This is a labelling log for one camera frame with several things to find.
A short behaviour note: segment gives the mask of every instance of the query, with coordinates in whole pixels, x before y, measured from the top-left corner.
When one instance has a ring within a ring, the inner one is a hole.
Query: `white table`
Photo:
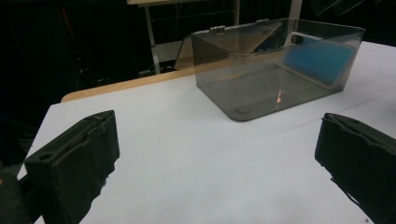
[[[120,158],[82,223],[366,223],[315,146],[326,112],[396,136],[395,59],[396,48],[363,42],[344,91],[244,123],[194,76],[53,105],[29,155],[114,109]]]

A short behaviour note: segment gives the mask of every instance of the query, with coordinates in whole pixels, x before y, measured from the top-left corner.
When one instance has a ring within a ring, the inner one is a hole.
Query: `plastic bin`
[[[363,34],[292,19],[196,32],[196,84],[231,119],[255,119],[342,91]]]

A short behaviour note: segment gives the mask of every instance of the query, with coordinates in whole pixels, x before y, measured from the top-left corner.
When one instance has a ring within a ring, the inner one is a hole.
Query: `wooden table edge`
[[[194,68],[187,68],[179,71],[159,74],[152,77],[141,77],[138,79],[123,81],[119,83],[114,83],[102,87],[91,88],[83,91],[74,91],[66,94],[63,98],[61,103],[78,100],[94,95],[100,95],[104,93],[109,93],[113,91],[122,91],[126,89],[131,89],[134,87],[145,86],[148,84],[153,84],[157,82],[162,82],[166,80],[171,80],[179,77],[186,77],[195,74]]]

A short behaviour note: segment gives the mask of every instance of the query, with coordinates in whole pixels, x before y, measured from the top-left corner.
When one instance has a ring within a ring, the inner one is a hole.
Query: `black object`
[[[119,156],[114,111],[82,119],[25,161],[28,175],[18,184],[15,176],[0,175],[1,223],[34,222],[40,215],[46,223],[79,223]],[[5,213],[12,210],[24,219]]]
[[[325,114],[316,160],[374,223],[396,223],[396,140],[358,121]]]

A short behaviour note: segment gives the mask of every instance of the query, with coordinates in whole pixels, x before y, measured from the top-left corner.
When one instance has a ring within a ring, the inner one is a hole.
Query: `table surface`
[[[363,42],[344,91],[249,122],[228,119],[195,76],[53,105],[29,155],[113,109],[120,158],[81,223],[367,223],[314,152],[326,112],[396,136],[395,58]]]

